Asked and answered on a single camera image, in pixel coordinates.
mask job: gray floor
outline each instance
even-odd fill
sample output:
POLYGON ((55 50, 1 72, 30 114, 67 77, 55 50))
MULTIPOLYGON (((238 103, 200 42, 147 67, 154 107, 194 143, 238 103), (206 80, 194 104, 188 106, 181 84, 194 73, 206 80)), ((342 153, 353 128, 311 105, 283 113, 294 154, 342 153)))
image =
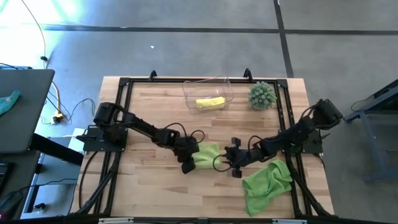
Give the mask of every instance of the gray floor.
MULTIPOLYGON (((36 6, 25 1, 43 24, 277 28, 271 0, 48 0, 36 6)), ((398 28, 398 2, 393 0, 280 0, 280 5, 287 29, 398 28)), ((40 68, 43 45, 37 28, 16 26, 32 22, 23 5, 10 1, 0 21, 0 26, 12 27, 0 29, 0 42, 8 43, 2 46, 0 62, 40 68), (2 18, 14 19, 7 24, 2 18)), ((56 71, 54 80, 69 110, 83 98, 97 99, 105 75, 149 75, 156 69, 159 75, 238 77, 249 67, 257 77, 286 77, 278 34, 46 31, 45 37, 49 68, 56 71)), ((305 79, 310 102, 329 98, 344 114, 354 101, 398 78, 398 36, 287 35, 287 44, 294 76, 305 79)), ((42 116, 48 121, 51 114, 47 103, 42 116)), ((63 136, 91 119, 90 104, 85 103, 76 109, 73 124, 39 123, 36 131, 63 136)), ((385 129, 378 130, 377 136, 385 135, 385 129)), ((323 146, 335 213, 396 222, 398 181, 363 182, 363 175, 375 170, 361 123, 341 124, 330 132, 323 146)))

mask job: black table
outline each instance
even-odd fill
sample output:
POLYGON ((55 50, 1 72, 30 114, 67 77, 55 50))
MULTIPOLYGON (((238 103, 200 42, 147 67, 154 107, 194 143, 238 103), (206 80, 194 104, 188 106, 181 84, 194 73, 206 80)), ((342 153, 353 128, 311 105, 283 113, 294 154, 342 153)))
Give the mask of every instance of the black table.
MULTIPOLYGON (((0 97, 14 90, 21 93, 11 110, 0 116, 0 161, 12 164, 0 198, 31 184, 41 152, 77 165, 83 160, 80 153, 34 133, 53 76, 53 70, 0 70, 0 97)), ((23 191, 13 219, 21 216, 27 194, 23 191)))

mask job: green plant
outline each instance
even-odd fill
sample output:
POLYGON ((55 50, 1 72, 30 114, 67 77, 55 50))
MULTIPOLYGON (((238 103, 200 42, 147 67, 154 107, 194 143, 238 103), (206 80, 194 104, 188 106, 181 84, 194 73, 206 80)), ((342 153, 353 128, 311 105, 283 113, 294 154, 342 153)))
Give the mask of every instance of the green plant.
POLYGON ((268 109, 276 102, 275 91, 265 82, 257 82, 251 86, 248 98, 256 110, 268 109))

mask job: green object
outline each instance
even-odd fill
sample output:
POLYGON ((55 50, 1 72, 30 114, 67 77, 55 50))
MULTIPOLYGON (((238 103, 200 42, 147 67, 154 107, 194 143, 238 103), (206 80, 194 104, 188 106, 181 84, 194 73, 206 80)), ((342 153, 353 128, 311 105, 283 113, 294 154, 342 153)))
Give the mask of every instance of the green object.
POLYGON ((286 163, 278 159, 244 179, 246 212, 252 217, 264 211, 272 198, 292 190, 291 181, 286 163))
POLYGON ((11 96, 1 97, 0 98, 0 115, 9 111, 12 106, 14 106, 15 102, 18 100, 20 93, 18 90, 12 92, 11 96))
MULTIPOLYGON (((220 154, 220 147, 213 142, 199 143, 199 152, 192 154, 197 168, 213 168, 213 160, 220 154)), ((220 164, 220 158, 217 158, 214 165, 220 164)))
POLYGON ((257 82, 250 87, 248 99, 256 110, 268 109, 276 102, 274 89, 265 82, 257 82))

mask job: wooden tabletop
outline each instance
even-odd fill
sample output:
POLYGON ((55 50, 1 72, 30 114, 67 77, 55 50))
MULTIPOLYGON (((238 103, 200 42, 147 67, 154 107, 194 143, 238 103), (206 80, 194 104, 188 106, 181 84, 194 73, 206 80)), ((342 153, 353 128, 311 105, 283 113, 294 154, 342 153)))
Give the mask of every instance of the wooden tabletop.
MULTIPOLYGON (((115 101, 119 78, 104 77, 99 102, 115 101)), ((297 120, 309 106, 307 92, 303 79, 287 80, 294 117, 297 120)), ((246 146, 252 135, 262 138, 276 135, 280 129, 276 106, 265 111, 254 110, 248 102, 250 84, 232 84, 232 87, 234 99, 227 110, 192 115, 185 104, 181 83, 135 83, 129 111, 158 128, 179 122, 185 126, 188 133, 201 129, 206 133, 205 141, 218 143, 221 152, 224 152, 225 146, 231 145, 232 137, 240 138, 242 146, 246 146)), ((282 104, 284 114, 287 114, 284 98, 282 104)), ((178 126, 170 128, 182 131, 178 126)), ((90 155, 85 156, 81 172, 90 155)), ((103 152, 97 153, 88 168, 83 183, 83 203, 98 185, 103 157, 103 152)), ((277 158, 284 161, 281 153, 277 158)), ((303 164, 309 189, 324 208, 333 213, 321 161, 314 155, 304 154, 303 164)), ((242 168, 243 178, 267 165, 268 162, 256 162, 242 168)), ((149 138, 129 130, 126 151, 122 153, 119 166, 111 215, 113 217, 249 217, 244 210, 242 179, 231 177, 230 172, 220 173, 213 169, 195 169, 183 174, 180 166, 171 150, 159 148, 151 143, 149 138)), ((78 210, 78 189, 79 186, 75 190, 71 212, 78 210)), ((108 195, 108 188, 105 189, 105 195, 108 195)), ((298 197, 300 208, 304 211, 301 191, 298 191, 298 197)), ((104 209, 106 199, 107 197, 103 197, 101 211, 104 209)), ((292 199, 290 192, 286 192, 275 198, 266 211, 254 218, 292 217, 294 217, 292 199)))

